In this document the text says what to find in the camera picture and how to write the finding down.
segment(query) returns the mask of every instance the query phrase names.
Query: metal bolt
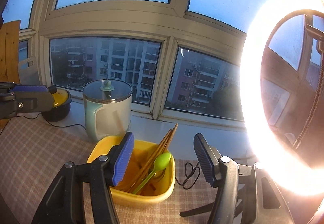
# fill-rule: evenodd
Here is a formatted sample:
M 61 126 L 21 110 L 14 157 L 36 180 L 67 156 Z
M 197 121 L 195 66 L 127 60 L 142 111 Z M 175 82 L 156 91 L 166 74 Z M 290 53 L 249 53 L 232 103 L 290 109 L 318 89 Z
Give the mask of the metal bolt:
M 254 164 L 254 166 L 255 166 L 257 169 L 260 169 L 260 170 L 263 169 L 263 165 L 262 165 L 260 162 L 256 162 L 256 163 Z
M 221 161 L 223 162 L 223 163 L 228 163 L 228 162 L 230 162 L 230 158 L 228 157 L 228 156 L 222 156 L 221 157 Z
M 106 156 L 106 155 L 99 156 L 99 161 L 104 162 L 107 160 L 108 160 L 108 156 Z
M 70 162 L 66 162 L 65 164 L 64 164 L 64 166 L 66 167 L 66 168 L 71 168 L 72 166 L 73 166 L 73 163 L 70 161 Z

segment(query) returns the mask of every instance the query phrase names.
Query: glowing ring light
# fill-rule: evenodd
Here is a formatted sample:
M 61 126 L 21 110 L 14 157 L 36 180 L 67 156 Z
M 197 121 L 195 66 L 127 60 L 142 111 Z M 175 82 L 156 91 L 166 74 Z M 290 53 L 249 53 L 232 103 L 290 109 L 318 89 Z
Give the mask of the glowing ring light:
M 324 13 L 321 0 L 268 0 L 258 11 L 243 47 L 240 94 L 250 144 L 265 170 L 282 187 L 314 195 L 324 192 L 324 169 L 311 169 L 276 140 L 264 114 L 260 84 L 263 51 L 271 32 L 284 17 L 305 9 Z

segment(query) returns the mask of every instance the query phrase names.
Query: yellow container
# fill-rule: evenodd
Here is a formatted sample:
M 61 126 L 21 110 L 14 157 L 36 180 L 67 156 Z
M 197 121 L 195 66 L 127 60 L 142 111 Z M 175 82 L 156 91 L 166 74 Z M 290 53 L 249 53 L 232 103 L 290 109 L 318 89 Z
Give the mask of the yellow container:
M 107 136 L 100 140 L 93 149 L 88 158 L 88 163 L 91 163 L 100 155 L 108 154 L 110 148 L 114 145 L 119 145 L 122 140 L 120 136 Z M 140 165 L 144 165 L 148 157 L 157 148 L 157 144 L 141 140 L 135 140 L 134 150 L 132 152 L 128 167 L 126 169 L 123 181 L 119 185 L 130 181 L 132 177 L 140 170 Z M 166 167 L 164 177 L 152 184 L 147 184 L 141 195 L 130 194 L 124 191 L 111 188 L 113 200 L 117 204 L 128 207 L 146 208 L 152 204 L 159 203 L 167 199 L 173 192 L 175 182 L 175 164 L 174 158 L 171 156 L 170 163 Z

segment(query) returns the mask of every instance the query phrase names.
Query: table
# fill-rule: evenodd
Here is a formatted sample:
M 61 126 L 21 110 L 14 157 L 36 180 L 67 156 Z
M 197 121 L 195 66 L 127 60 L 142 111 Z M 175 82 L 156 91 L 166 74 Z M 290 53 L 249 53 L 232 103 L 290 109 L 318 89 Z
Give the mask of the table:
M 17 117 L 9 121 L 0 135 L 0 193 L 20 224 L 31 223 L 43 195 L 62 165 L 66 161 L 86 163 L 94 146 L 38 119 Z M 176 177 L 180 182 L 185 179 L 186 162 L 175 160 Z M 84 185 L 86 220 L 92 224 L 89 189 L 87 184 Z M 172 195 L 150 208 L 115 206 L 121 223 L 207 223 L 208 213 L 185 218 L 179 213 L 213 202 L 216 191 L 205 182 L 201 173 L 192 189 L 184 190 L 175 183 Z

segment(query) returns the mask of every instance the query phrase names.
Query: plastic spoon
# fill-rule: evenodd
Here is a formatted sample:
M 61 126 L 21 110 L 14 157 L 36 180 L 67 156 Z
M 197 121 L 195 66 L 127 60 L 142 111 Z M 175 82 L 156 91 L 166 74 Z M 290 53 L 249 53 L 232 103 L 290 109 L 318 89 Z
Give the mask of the plastic spoon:
M 133 194 L 137 194 L 145 184 L 154 176 L 158 171 L 161 171 L 167 167 L 171 159 L 171 154 L 169 152 L 160 154 L 154 161 L 153 171 L 143 180 L 143 182 L 133 191 Z

